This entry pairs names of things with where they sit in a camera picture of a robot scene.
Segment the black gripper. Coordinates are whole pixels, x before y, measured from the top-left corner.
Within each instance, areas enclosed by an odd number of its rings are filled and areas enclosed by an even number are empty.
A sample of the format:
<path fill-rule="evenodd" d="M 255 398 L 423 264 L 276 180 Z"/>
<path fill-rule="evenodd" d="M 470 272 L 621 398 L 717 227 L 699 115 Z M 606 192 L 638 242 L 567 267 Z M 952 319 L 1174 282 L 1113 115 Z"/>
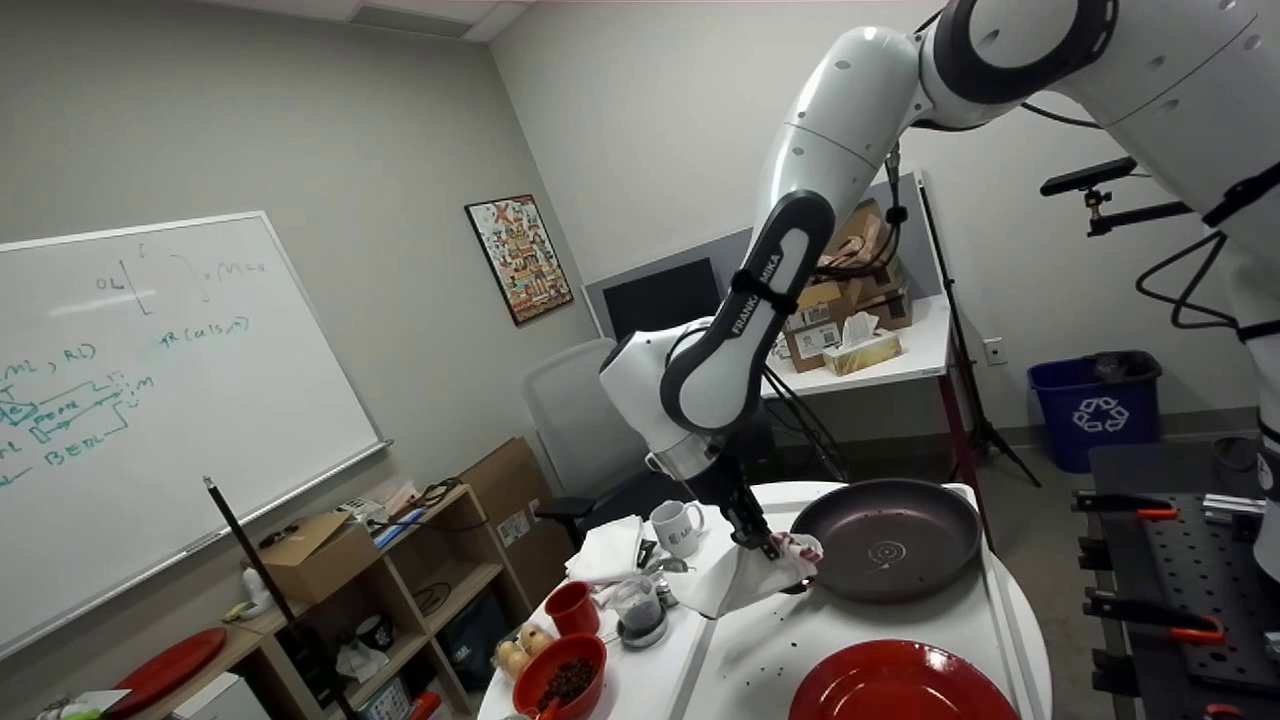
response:
<path fill-rule="evenodd" d="M 719 455 L 706 473 L 699 473 L 691 492 L 719 506 L 719 517 L 741 532 L 742 549 L 764 550 L 767 561 L 780 556 L 764 506 L 733 455 Z"/>

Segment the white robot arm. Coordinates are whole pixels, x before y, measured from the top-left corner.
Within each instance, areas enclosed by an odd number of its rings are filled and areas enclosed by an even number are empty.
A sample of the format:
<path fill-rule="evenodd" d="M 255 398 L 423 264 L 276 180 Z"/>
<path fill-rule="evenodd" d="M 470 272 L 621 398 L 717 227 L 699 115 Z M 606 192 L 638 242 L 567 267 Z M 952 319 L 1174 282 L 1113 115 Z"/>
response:
<path fill-rule="evenodd" d="M 825 242 L 910 129 L 1074 99 L 1221 234 L 1228 328 L 1257 368 L 1257 480 L 1280 484 L 1280 42 L 1257 0 L 949 0 L 931 27 L 853 27 L 804 78 L 767 161 L 733 296 L 598 368 L 670 480 L 711 468 Z"/>

